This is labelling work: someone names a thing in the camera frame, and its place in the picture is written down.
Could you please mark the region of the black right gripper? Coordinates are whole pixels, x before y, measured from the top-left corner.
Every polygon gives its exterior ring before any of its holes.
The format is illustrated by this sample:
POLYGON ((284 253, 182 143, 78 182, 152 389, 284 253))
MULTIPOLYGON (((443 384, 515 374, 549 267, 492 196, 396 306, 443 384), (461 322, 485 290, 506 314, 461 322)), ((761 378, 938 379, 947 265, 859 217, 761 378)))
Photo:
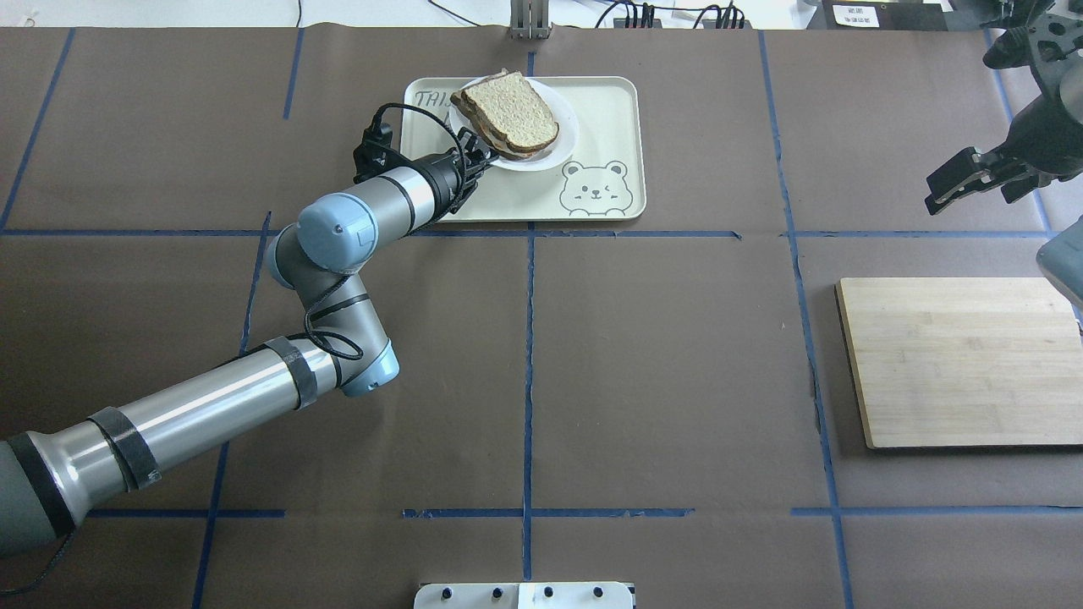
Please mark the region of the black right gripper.
POLYGON ((1052 181, 1067 182, 1082 165, 1082 23, 1078 8, 1033 8, 1025 23, 999 35, 982 61, 990 69, 1029 67, 1040 94, 1012 119, 995 150, 968 146, 926 178, 926 211, 1000 189, 1006 203, 1052 181))

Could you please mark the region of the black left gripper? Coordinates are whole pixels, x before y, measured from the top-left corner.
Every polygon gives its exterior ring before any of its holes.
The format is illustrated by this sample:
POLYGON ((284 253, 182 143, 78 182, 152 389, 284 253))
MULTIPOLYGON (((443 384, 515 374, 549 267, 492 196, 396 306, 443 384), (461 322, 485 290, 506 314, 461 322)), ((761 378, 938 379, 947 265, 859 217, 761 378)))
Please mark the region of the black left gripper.
POLYGON ((428 178, 434 200, 434 217, 457 213, 477 192, 477 181, 482 178, 498 151, 483 140, 458 140, 451 150, 428 155, 428 178))

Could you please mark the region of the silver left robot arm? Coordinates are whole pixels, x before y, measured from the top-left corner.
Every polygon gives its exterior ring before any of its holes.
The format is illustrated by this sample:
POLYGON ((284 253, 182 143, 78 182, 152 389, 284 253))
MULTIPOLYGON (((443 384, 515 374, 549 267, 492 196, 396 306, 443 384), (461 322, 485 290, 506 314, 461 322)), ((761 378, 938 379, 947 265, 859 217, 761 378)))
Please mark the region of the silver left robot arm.
POLYGON ((268 239, 268 273, 300 300, 297 332, 204 357, 190 378, 173 370, 164 388, 113 398, 60 431, 3 439, 3 557, 68 540, 104 502, 321 396, 391 381, 396 352, 360 269, 456 212, 496 156, 468 131, 415 158, 379 140, 360 143, 355 181, 268 239))

